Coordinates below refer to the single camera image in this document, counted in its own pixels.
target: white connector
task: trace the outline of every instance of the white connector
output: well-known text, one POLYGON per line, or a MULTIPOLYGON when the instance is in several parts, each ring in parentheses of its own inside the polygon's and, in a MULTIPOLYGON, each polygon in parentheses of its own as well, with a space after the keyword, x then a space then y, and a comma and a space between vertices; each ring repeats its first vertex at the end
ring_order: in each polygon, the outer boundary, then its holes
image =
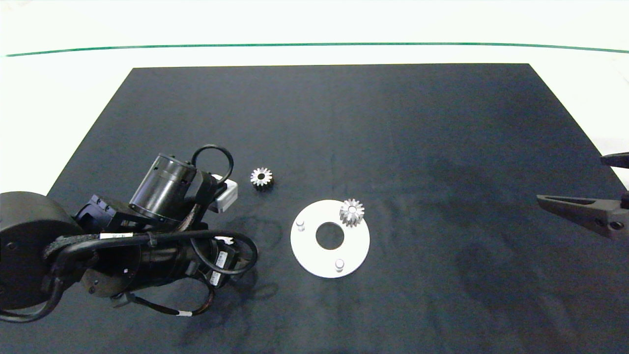
MULTIPOLYGON (((214 176, 217 180, 222 178, 222 176, 219 176, 218 174, 213 174, 212 176, 214 176)), ((215 213, 225 212, 225 210, 227 210, 227 208, 229 208, 230 205, 238 199, 238 183, 232 180, 226 180, 225 184, 227 185, 227 189, 208 207, 208 209, 215 213)))

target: bolt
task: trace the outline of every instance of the bolt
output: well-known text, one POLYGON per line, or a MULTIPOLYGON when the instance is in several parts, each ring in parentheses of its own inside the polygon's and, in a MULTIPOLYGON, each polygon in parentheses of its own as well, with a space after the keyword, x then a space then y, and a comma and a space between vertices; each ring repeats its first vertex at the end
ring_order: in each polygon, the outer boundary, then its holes
POLYGON ((612 221, 610 222, 610 227, 614 230, 620 230, 625 227, 625 225, 620 221, 612 221))
POLYGON ((336 260, 336 262, 334 262, 334 267, 337 269, 337 272, 340 273, 345 267, 345 262, 341 259, 338 259, 336 260))

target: label sticker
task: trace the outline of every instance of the label sticker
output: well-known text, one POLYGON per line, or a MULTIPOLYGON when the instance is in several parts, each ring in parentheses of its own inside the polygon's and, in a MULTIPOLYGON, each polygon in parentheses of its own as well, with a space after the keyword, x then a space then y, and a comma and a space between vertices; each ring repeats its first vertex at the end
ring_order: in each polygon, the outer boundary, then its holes
MULTIPOLYGON (((227 252, 225 251, 220 251, 218 253, 218 259, 216 260, 216 265, 219 268, 222 268, 225 266, 225 262, 227 262, 227 252)), ((217 286, 218 282, 221 280, 221 273, 218 273, 217 271, 213 271, 212 272, 212 276, 209 278, 209 283, 217 286)))
POLYGON ((124 232, 121 234, 109 234, 109 233, 102 233, 100 239, 104 240, 104 239, 121 239, 124 237, 133 237, 133 233, 132 232, 124 232))

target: small gear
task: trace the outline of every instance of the small gear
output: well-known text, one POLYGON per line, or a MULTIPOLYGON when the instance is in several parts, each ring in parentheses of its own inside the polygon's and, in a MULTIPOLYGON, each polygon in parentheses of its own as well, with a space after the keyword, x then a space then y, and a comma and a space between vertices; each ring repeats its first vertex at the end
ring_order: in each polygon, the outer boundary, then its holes
POLYGON ((268 168, 261 167, 251 173, 251 184, 257 190, 266 190, 273 185, 273 172, 268 168))
POLYGON ((358 225, 364 215, 365 208, 363 208, 362 204, 356 199, 344 201, 339 211, 341 221, 349 227, 358 225))

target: screw hole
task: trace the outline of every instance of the screw hole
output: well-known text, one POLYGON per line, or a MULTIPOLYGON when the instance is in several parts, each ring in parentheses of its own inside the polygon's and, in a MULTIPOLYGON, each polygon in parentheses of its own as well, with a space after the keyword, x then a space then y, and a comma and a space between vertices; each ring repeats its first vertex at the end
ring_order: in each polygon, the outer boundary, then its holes
POLYGON ((619 221, 612 221, 610 222, 610 227, 614 230, 620 230, 623 227, 625 227, 625 225, 622 222, 619 221))

